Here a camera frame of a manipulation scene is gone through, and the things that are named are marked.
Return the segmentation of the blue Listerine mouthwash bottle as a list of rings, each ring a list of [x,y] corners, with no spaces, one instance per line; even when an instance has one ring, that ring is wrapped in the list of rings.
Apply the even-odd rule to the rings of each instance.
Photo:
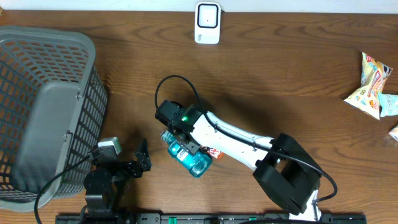
[[[167,143],[167,151],[172,158],[179,162],[194,178],[200,178],[211,166],[212,159],[201,151],[190,154],[185,145],[177,140],[168,130],[162,131],[160,138]]]

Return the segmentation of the orange Top snack bar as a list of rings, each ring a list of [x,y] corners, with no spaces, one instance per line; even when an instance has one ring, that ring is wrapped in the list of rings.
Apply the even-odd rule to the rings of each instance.
[[[221,159],[224,156],[224,153],[213,148],[213,147],[207,147],[207,146],[201,146],[200,150],[202,152],[207,153],[208,155],[210,155],[212,158],[214,159]]]

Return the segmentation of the wet wipes packet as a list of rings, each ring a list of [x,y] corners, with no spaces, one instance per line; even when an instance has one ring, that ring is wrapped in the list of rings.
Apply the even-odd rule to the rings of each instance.
[[[393,68],[362,52],[361,85],[343,101],[380,120],[379,94],[382,93]]]

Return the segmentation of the light blue wipes packet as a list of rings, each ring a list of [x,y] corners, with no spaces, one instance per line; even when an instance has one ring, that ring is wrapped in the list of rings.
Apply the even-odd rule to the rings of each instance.
[[[379,94],[379,102],[381,105],[381,117],[385,116],[397,116],[397,95],[391,94]]]

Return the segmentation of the small orange box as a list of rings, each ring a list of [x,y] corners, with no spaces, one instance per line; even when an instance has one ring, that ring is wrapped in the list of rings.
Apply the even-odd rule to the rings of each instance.
[[[390,135],[390,137],[392,137],[393,139],[395,139],[396,141],[398,141],[398,125],[396,125],[395,127],[393,127],[393,128],[389,131],[389,135]]]

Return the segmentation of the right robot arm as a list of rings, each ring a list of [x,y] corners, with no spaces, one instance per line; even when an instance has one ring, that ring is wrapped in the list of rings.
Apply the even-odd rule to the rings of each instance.
[[[155,118],[167,129],[168,152],[189,173],[201,177],[212,159],[226,154],[253,171],[266,195],[293,220],[319,221],[320,166],[291,136],[259,136],[234,127],[198,105],[184,108],[165,100]]]

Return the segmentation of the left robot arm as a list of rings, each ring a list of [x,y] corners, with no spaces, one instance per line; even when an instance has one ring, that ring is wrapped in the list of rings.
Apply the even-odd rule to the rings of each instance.
[[[90,153],[95,170],[89,172],[83,185],[86,206],[82,208],[80,223],[135,223],[136,216],[119,206],[131,179],[141,178],[150,171],[147,141],[143,140],[134,151],[135,160],[121,161],[118,138],[105,138]]]

